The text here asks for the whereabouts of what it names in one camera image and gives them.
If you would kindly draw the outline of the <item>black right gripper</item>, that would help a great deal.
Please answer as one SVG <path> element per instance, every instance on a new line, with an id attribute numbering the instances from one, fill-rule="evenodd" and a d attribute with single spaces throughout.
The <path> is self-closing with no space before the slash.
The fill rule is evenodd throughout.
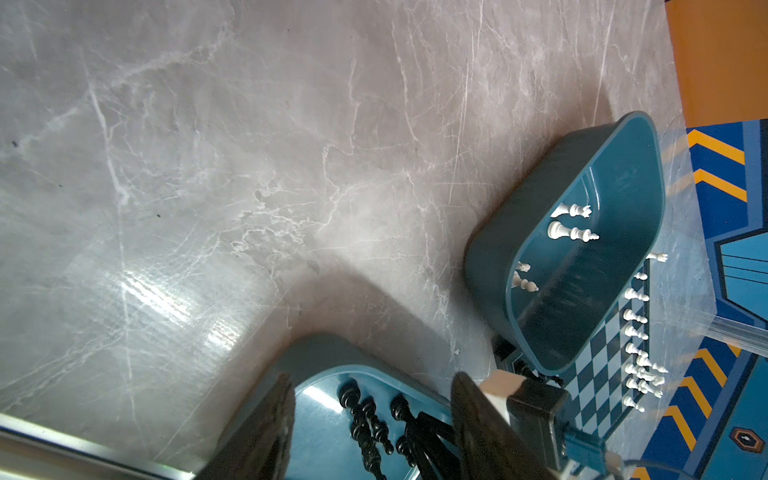
<path id="1" fill-rule="evenodd" d="M 624 477 L 624 460 L 607 449 L 604 439 L 576 426 L 566 390 L 503 370 L 490 374 L 479 389 L 558 479 L 573 479 L 578 466 L 607 478 Z"/>

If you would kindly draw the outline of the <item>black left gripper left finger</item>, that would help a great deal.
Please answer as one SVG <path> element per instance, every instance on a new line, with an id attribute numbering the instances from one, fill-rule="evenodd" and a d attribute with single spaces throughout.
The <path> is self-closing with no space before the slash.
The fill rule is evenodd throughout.
<path id="1" fill-rule="evenodd" d="M 290 461 L 295 405 L 290 376 L 281 374 L 195 479 L 284 479 Z"/>

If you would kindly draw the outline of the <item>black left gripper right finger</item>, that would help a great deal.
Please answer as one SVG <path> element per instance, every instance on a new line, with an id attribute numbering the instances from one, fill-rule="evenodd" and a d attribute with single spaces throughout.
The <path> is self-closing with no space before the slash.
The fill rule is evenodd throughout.
<path id="1" fill-rule="evenodd" d="M 452 423 L 462 479 L 553 479 L 464 372 L 451 384 Z"/>

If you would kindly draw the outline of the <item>black and silver chessboard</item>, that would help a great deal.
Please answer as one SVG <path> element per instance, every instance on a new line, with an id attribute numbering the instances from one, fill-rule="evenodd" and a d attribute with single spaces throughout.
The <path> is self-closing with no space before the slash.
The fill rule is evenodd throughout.
<path id="1" fill-rule="evenodd" d="M 624 320 L 622 314 L 625 309 L 645 316 L 648 323 Z M 650 351 L 650 316 L 649 301 L 628 300 L 620 296 L 609 310 L 609 317 L 593 333 L 576 360 L 566 370 L 554 375 L 535 369 L 521 350 L 500 336 L 495 336 L 491 345 L 498 368 L 565 389 L 571 397 L 569 410 L 575 416 L 576 426 L 608 439 L 632 410 L 622 404 L 622 397 L 629 395 L 639 403 L 644 396 L 640 390 L 629 389 L 625 385 L 632 375 L 627 374 L 623 367 L 626 363 L 636 364 L 637 356 L 627 354 L 624 347 L 631 342 L 646 352 Z M 626 324 L 648 334 L 649 339 L 643 341 L 624 335 L 622 329 Z"/>

